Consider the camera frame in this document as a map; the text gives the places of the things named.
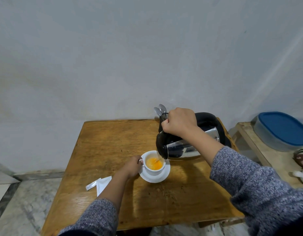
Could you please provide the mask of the grey container with blue lid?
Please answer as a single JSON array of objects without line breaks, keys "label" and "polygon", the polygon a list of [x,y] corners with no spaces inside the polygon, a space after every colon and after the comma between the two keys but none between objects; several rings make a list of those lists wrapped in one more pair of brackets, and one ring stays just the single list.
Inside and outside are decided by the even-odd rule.
[{"label": "grey container with blue lid", "polygon": [[262,112],[253,130],[270,148],[295,151],[303,147],[303,123],[283,112]]}]

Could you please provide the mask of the white ceramic cup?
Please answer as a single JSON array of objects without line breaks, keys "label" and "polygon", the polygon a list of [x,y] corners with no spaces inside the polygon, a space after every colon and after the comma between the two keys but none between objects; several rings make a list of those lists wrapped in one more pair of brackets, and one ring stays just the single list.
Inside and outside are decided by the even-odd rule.
[{"label": "white ceramic cup", "polygon": [[[160,158],[162,161],[163,161],[163,163],[164,163],[164,165],[163,165],[163,167],[160,169],[160,170],[150,170],[149,168],[147,168],[146,167],[146,160],[149,158],[149,157],[158,157],[158,158]],[[147,172],[150,174],[150,175],[158,175],[158,174],[160,174],[161,172],[162,172],[162,170],[164,169],[164,166],[165,166],[165,159],[164,158],[162,158],[161,156],[160,156],[160,154],[158,153],[158,151],[156,151],[156,150],[153,150],[153,151],[148,151],[148,152],[146,152],[146,153],[144,153],[143,155],[142,155],[142,159],[143,159],[143,167],[145,167],[146,169],[147,169]]]}]

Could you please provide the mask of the black mesh cutlery holder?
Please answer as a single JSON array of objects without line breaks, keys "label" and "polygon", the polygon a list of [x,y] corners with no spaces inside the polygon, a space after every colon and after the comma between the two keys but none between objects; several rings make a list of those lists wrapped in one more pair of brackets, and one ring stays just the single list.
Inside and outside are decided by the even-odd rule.
[{"label": "black mesh cutlery holder", "polygon": [[165,121],[166,119],[168,119],[168,116],[169,116],[169,113],[163,113],[159,119],[160,119],[160,123],[159,123],[159,128],[158,128],[158,132],[162,132],[163,131],[163,128],[162,128],[162,122]]}]

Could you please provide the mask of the white paper sachet strip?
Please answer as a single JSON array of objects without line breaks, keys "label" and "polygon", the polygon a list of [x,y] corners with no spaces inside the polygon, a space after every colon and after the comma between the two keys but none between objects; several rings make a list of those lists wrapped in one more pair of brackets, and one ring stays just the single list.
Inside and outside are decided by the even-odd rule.
[{"label": "white paper sachet strip", "polygon": [[86,186],[86,190],[88,191],[88,190],[90,190],[91,188],[96,187],[96,186],[97,186],[97,183],[99,183],[100,180],[101,180],[101,178],[99,178],[99,179],[95,180],[94,182],[88,184],[88,185]]}]

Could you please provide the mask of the person's left hand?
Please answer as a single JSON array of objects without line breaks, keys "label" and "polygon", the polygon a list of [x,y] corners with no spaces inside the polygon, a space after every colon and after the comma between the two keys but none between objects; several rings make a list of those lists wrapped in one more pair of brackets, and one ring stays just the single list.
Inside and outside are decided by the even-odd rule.
[{"label": "person's left hand", "polygon": [[129,160],[122,167],[127,179],[130,179],[138,174],[143,165],[143,159],[139,155],[135,155],[129,158]]}]

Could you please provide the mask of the torn white paper sachet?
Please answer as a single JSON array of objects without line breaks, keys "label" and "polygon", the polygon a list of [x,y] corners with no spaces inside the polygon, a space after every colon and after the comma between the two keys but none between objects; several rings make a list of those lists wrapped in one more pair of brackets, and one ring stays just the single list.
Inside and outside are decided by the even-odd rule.
[{"label": "torn white paper sachet", "polygon": [[110,183],[112,176],[108,176],[105,178],[100,178],[96,180],[96,192],[97,196],[99,196],[102,191],[106,188],[106,186]]}]

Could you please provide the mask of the black kettle base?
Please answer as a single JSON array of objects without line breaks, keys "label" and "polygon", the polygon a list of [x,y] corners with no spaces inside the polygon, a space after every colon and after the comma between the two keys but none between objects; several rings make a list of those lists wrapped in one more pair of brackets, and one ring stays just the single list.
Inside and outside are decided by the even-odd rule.
[{"label": "black kettle base", "polygon": [[218,125],[216,127],[218,135],[219,135],[219,142],[223,144],[224,146],[228,146],[232,148],[232,143],[231,143],[231,137],[226,130],[225,126],[223,125],[222,121],[220,118],[217,117]]}]

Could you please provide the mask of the steel electric kettle black handle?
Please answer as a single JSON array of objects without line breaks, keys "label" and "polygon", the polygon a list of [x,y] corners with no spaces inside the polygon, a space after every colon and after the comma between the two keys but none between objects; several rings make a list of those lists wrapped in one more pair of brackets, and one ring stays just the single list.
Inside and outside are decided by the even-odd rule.
[{"label": "steel electric kettle black handle", "polygon": [[[213,114],[207,112],[198,112],[195,113],[195,115],[198,127],[219,142],[219,136],[216,129],[218,125],[217,118]],[[178,160],[200,155],[190,143],[178,136],[165,133],[164,131],[157,134],[156,147],[162,158],[168,160]]]}]

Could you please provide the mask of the brown striped figurine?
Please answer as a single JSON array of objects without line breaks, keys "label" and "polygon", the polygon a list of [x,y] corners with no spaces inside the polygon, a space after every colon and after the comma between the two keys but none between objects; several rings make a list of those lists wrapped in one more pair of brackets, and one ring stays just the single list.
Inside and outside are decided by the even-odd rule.
[{"label": "brown striped figurine", "polygon": [[293,155],[294,161],[303,168],[303,149],[296,150]]}]

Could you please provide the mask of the light wooden side table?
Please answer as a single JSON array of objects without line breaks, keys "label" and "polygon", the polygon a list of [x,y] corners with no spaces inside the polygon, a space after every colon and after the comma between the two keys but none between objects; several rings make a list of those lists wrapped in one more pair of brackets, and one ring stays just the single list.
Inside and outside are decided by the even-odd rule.
[{"label": "light wooden side table", "polygon": [[302,171],[293,159],[294,151],[277,151],[267,146],[254,132],[253,122],[239,122],[229,130],[239,152],[263,166],[272,167],[278,176],[293,188],[303,188],[303,183],[292,173]]}]

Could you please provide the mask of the person's left forearm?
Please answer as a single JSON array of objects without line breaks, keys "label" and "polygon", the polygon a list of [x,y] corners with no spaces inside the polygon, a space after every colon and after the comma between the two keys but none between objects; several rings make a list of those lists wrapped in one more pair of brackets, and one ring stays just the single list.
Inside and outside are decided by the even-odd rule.
[{"label": "person's left forearm", "polygon": [[115,236],[118,212],[129,178],[128,170],[117,171],[99,197],[74,224],[62,229],[58,236]]}]

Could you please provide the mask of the person's right forearm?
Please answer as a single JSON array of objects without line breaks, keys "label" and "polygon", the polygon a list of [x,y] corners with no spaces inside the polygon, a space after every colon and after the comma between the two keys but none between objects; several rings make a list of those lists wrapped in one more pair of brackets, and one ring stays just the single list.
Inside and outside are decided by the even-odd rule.
[{"label": "person's right forearm", "polygon": [[179,134],[211,165],[210,179],[231,195],[251,236],[303,236],[303,189],[292,188],[272,168],[222,146],[198,127]]}]

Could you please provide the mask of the person's right hand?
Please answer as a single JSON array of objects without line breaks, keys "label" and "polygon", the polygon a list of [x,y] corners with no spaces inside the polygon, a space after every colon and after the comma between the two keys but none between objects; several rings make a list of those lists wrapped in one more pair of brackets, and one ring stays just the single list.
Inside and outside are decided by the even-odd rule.
[{"label": "person's right hand", "polygon": [[192,133],[197,126],[196,115],[193,110],[188,108],[175,108],[169,113],[174,113],[176,116],[176,135],[180,138],[185,138]]}]

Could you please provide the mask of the orange tea liquid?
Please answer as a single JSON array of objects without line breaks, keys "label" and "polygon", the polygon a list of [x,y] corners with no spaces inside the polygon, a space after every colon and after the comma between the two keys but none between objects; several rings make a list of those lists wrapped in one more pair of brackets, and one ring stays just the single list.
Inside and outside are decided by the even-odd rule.
[{"label": "orange tea liquid", "polygon": [[149,168],[150,170],[160,170],[164,163],[163,161],[158,158],[158,157],[149,157],[147,160],[146,160],[146,167]]}]

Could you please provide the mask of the white ceramic saucer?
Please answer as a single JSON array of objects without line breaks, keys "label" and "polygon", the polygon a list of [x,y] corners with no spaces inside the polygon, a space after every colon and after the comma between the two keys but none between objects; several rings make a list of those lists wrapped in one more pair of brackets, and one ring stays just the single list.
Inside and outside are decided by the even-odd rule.
[{"label": "white ceramic saucer", "polygon": [[158,175],[155,175],[155,176],[150,175],[147,172],[147,169],[145,167],[142,167],[141,170],[139,171],[140,177],[143,180],[145,180],[149,183],[160,183],[160,182],[164,181],[169,176],[170,169],[171,169],[170,161],[166,160],[165,163],[166,164],[165,164],[164,169],[162,170],[162,172]]}]

